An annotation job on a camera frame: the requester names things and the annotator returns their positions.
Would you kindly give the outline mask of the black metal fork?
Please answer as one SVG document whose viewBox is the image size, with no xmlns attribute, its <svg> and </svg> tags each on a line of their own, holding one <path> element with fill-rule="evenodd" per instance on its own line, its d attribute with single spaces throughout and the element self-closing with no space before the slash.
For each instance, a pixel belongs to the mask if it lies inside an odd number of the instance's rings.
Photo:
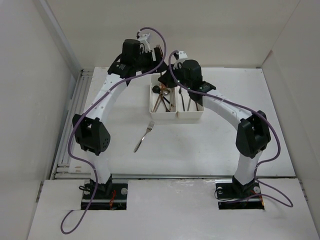
<svg viewBox="0 0 320 240">
<path fill-rule="evenodd" d="M 185 112 L 185 102 L 184 102 L 184 97 L 183 97 L 183 94 L 182 94 L 182 88 L 181 87 L 178 90 L 178 94 L 179 94 L 179 96 L 181 98 L 182 110 Z"/>
</svg>

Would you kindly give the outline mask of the copper spoon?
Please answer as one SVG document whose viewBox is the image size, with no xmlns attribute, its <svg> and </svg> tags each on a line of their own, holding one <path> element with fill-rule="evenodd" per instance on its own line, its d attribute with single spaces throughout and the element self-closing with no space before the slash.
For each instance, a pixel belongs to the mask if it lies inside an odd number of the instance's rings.
<svg viewBox="0 0 320 240">
<path fill-rule="evenodd" d="M 160 103 L 163 103 L 164 108 L 165 108 L 165 111 L 166 111 L 167 105 L 166 105 L 164 99 L 162 98 L 162 91 L 163 91 L 163 90 L 168 90 L 168 89 L 165 88 L 165 87 L 163 87 L 163 86 L 160 86 L 160 88 L 161 88 L 160 94 L 158 94 L 157 100 L 156 100 L 155 105 L 154 105 L 154 107 L 153 107 L 153 109 L 152 109 L 152 112 L 153 112 L 153 113 L 155 113 L 155 112 L 157 111 L 157 109 L 158 109 L 159 106 L 160 106 Z"/>
</svg>

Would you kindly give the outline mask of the black spoon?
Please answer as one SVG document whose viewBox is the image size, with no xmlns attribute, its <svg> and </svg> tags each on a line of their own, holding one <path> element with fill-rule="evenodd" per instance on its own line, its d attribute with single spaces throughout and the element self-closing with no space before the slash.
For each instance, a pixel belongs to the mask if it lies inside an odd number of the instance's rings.
<svg viewBox="0 0 320 240">
<path fill-rule="evenodd" d="M 152 87 L 152 92 L 155 93 L 155 94 L 161 94 L 161 88 L 160 86 L 158 85 L 155 85 Z M 164 101 L 166 101 L 168 104 L 170 104 L 171 107 L 174 107 L 174 105 L 162 94 L 162 98 Z"/>
</svg>

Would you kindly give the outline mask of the light wooden spoon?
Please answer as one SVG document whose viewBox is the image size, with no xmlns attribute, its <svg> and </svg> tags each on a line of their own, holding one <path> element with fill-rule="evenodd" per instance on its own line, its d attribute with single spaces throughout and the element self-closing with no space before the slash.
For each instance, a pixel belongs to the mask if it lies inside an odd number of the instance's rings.
<svg viewBox="0 0 320 240">
<path fill-rule="evenodd" d="M 170 90 L 170 95 L 169 95 L 170 107 L 169 107 L 169 110 L 172 112 L 173 108 L 175 107 L 175 105 L 174 105 L 175 94 L 174 94 L 174 88 L 170 88 L 169 90 Z"/>
</svg>

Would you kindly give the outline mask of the silver fork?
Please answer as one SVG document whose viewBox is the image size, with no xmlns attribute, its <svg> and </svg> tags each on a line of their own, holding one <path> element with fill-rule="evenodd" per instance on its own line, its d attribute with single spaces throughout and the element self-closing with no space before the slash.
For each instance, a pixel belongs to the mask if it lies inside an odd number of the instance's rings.
<svg viewBox="0 0 320 240">
<path fill-rule="evenodd" d="M 140 146 L 141 146 L 142 142 L 144 141 L 146 135 L 152 131 L 154 125 L 155 125 L 155 122 L 153 120 L 150 121 L 150 123 L 148 124 L 148 126 L 146 128 L 146 131 L 145 131 L 144 135 L 142 136 L 142 138 L 139 140 L 139 142 L 137 143 L 136 147 L 134 148 L 134 150 L 133 150 L 134 153 L 136 153 L 138 151 L 138 149 L 140 148 Z"/>
</svg>

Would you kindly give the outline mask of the silver spoon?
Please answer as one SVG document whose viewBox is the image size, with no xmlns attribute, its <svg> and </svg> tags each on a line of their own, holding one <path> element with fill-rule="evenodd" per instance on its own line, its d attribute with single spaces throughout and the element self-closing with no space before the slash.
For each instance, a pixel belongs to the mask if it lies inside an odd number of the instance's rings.
<svg viewBox="0 0 320 240">
<path fill-rule="evenodd" d="M 169 107 L 166 107 L 166 112 L 170 112 L 170 101 L 166 98 L 168 94 L 169 94 L 169 91 L 167 89 L 164 89 L 162 91 L 162 98 L 169 105 Z"/>
</svg>

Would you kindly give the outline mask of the copper fork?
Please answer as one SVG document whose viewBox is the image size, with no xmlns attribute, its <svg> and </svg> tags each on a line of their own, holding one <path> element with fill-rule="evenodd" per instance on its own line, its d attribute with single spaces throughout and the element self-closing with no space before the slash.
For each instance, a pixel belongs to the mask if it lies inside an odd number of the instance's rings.
<svg viewBox="0 0 320 240">
<path fill-rule="evenodd" d="M 159 44 L 157 44 L 154 48 L 154 55 L 155 55 L 155 66 L 159 65 L 160 62 L 163 60 L 163 50 Z M 163 83 L 163 74 L 167 70 L 167 64 L 163 61 L 161 65 L 157 68 L 155 71 L 157 74 L 160 74 L 160 77 L 158 78 L 158 81 L 164 86 Z"/>
</svg>

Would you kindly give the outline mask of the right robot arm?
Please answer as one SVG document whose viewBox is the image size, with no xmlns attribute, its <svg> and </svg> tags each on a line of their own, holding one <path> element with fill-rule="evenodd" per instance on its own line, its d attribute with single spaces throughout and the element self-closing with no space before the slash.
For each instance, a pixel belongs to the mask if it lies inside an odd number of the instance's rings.
<svg viewBox="0 0 320 240">
<path fill-rule="evenodd" d="M 236 129 L 239 160 L 231 190 L 237 197 L 247 194 L 254 183 L 255 167 L 271 140 L 269 127 L 263 121 L 265 113 L 260 110 L 252 113 L 232 103 L 214 85 L 203 80 L 202 69 L 196 60 L 184 60 L 177 68 L 169 64 L 158 80 L 167 87 L 184 87 L 193 101 L 215 112 Z"/>
</svg>

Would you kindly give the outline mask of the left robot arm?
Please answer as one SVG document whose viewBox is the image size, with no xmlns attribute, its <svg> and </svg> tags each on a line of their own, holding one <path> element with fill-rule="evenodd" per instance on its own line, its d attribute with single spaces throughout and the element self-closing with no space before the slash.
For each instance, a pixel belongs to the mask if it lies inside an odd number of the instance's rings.
<svg viewBox="0 0 320 240">
<path fill-rule="evenodd" d="M 105 126 L 108 115 L 131 80 L 165 70 L 165 56 L 166 47 L 151 48 L 146 38 L 126 39 L 91 105 L 72 118 L 71 137 L 86 152 L 85 159 L 77 160 L 91 167 L 89 188 L 100 198 L 107 198 L 112 192 L 112 174 L 105 156 L 111 142 Z"/>
</svg>

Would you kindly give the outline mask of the white right plastic container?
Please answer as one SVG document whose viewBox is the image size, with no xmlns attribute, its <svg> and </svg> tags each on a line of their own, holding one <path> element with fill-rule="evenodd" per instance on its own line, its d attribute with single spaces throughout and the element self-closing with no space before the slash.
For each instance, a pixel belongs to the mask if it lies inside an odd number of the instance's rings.
<svg viewBox="0 0 320 240">
<path fill-rule="evenodd" d="M 197 111 L 195 101 L 192 100 L 189 96 L 189 93 L 184 88 L 182 88 L 182 95 L 183 95 L 184 105 L 185 105 L 185 111 L 183 111 L 182 101 L 179 95 L 179 88 L 180 88 L 179 86 L 175 88 L 176 90 L 175 106 L 177 111 L 177 117 L 182 120 L 199 120 L 205 111 L 204 107 L 201 106 L 202 111 Z"/>
</svg>

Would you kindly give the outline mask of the white plastic container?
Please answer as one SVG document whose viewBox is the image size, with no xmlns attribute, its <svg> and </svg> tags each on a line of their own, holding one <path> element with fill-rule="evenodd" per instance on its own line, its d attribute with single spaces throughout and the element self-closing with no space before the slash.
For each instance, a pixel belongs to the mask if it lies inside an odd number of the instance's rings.
<svg viewBox="0 0 320 240">
<path fill-rule="evenodd" d="M 174 120 L 177 116 L 177 109 L 176 109 L 176 88 L 174 88 L 174 108 L 170 112 L 166 112 L 165 107 L 163 103 L 161 102 L 157 111 L 152 112 L 153 108 L 155 106 L 156 100 L 158 98 L 157 93 L 153 93 L 152 87 L 153 86 L 161 86 L 164 87 L 159 81 L 158 78 L 160 77 L 160 74 L 153 74 L 151 76 L 150 85 L 149 85 L 149 113 L 151 114 L 151 118 L 153 120 Z M 169 94 L 165 97 L 170 101 L 170 89 L 167 88 L 169 91 Z"/>
<path fill-rule="evenodd" d="M 197 111 L 195 101 L 192 100 L 189 96 L 189 93 L 184 88 L 182 88 L 182 95 L 183 95 L 184 105 L 185 105 L 185 111 L 183 111 L 182 101 L 179 95 L 179 88 L 180 88 L 179 86 L 175 88 L 176 90 L 175 106 L 177 111 L 177 117 L 182 120 L 199 120 L 205 111 L 204 107 L 201 106 L 202 111 Z"/>
</svg>

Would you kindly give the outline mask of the white left plastic container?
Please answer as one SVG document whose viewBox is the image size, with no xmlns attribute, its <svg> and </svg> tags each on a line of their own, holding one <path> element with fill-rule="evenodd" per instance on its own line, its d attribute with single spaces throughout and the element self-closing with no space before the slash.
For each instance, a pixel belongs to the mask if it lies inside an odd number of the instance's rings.
<svg viewBox="0 0 320 240">
<path fill-rule="evenodd" d="M 153 86 L 161 86 L 164 87 L 159 81 L 158 78 L 160 77 L 160 74 L 153 74 L 151 76 L 150 85 L 149 85 L 149 113 L 151 114 L 151 118 L 153 120 L 174 120 L 177 116 L 177 109 L 176 109 L 176 88 L 174 88 L 174 108 L 170 112 L 166 112 L 165 107 L 163 103 L 161 102 L 157 111 L 152 112 L 153 108 L 155 106 L 156 100 L 158 98 L 157 93 L 153 93 L 152 87 Z M 170 101 L 170 89 L 167 88 L 169 91 L 169 94 L 165 97 Z"/>
</svg>

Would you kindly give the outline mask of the aluminium rail front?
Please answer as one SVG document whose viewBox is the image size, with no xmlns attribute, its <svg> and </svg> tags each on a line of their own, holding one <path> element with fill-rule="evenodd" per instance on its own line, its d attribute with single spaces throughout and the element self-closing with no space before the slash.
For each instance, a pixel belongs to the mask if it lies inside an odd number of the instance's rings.
<svg viewBox="0 0 320 240">
<path fill-rule="evenodd" d="M 163 175 L 163 174 L 120 174 L 112 173 L 113 179 L 127 180 L 171 180 L 171 179 L 232 179 L 230 175 Z"/>
</svg>

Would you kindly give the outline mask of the aluminium rail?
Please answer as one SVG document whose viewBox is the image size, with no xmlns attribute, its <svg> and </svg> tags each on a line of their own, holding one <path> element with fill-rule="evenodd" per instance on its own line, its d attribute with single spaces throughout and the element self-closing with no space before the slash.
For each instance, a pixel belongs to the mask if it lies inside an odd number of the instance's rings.
<svg viewBox="0 0 320 240">
<path fill-rule="evenodd" d="M 112 173 L 113 179 L 127 180 L 171 180 L 171 179 L 232 179 L 230 175 L 163 175 L 163 174 L 120 174 Z"/>
<path fill-rule="evenodd" d="M 68 174 L 70 166 L 70 156 L 68 154 L 68 142 L 73 130 L 72 119 L 74 114 L 80 114 L 86 105 L 86 99 L 93 77 L 93 69 L 84 68 L 80 71 L 73 95 L 67 104 L 67 116 L 63 126 L 63 132 L 58 144 L 57 152 L 55 154 L 51 172 L 50 180 L 60 178 L 62 174 Z"/>
</svg>

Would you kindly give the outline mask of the aluminium rail left side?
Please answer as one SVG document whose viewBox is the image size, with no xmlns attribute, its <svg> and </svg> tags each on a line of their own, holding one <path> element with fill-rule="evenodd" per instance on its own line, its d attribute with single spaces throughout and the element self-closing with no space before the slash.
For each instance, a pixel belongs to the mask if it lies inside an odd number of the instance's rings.
<svg viewBox="0 0 320 240">
<path fill-rule="evenodd" d="M 70 166 L 70 156 L 68 154 L 68 142 L 73 130 L 72 119 L 74 114 L 80 114 L 86 105 L 86 99 L 93 77 L 93 69 L 84 68 L 80 71 L 73 95 L 67 104 L 67 116 L 63 126 L 63 132 L 58 144 L 57 152 L 55 154 L 51 172 L 50 180 L 60 178 L 62 174 L 68 174 Z"/>
</svg>

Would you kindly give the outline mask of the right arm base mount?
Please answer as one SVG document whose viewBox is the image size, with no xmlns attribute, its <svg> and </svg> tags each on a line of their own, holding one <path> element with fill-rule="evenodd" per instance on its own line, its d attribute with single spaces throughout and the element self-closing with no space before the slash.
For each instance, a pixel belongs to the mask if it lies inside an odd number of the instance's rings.
<svg viewBox="0 0 320 240">
<path fill-rule="evenodd" d="M 259 183 L 252 180 L 241 185 L 233 176 L 215 181 L 214 196 L 219 210 L 264 210 Z"/>
</svg>

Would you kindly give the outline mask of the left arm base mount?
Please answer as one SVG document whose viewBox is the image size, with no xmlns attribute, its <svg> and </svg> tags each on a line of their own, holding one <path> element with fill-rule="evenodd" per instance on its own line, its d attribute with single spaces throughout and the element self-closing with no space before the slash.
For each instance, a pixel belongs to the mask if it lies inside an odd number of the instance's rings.
<svg viewBox="0 0 320 240">
<path fill-rule="evenodd" d="M 90 202 L 94 190 L 90 183 L 80 185 L 82 191 L 81 210 L 85 210 Z M 89 210 L 122 211 L 127 209 L 128 183 L 113 183 L 107 193 L 97 190 Z"/>
</svg>

